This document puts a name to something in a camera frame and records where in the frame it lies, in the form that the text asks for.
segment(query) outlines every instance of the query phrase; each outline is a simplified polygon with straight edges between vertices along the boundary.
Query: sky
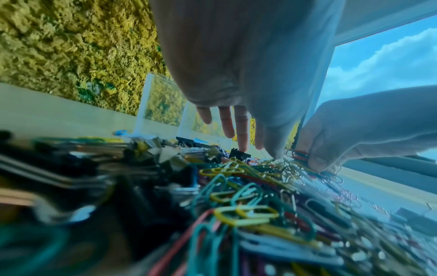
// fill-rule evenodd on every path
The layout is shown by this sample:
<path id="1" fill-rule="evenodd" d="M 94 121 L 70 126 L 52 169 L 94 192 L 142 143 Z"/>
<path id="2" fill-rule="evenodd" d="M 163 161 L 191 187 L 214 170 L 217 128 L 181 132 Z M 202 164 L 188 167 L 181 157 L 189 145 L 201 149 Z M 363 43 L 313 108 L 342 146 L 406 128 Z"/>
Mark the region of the sky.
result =
<path id="1" fill-rule="evenodd" d="M 422 85 L 437 85 L 437 16 L 337 46 L 317 105 Z"/>

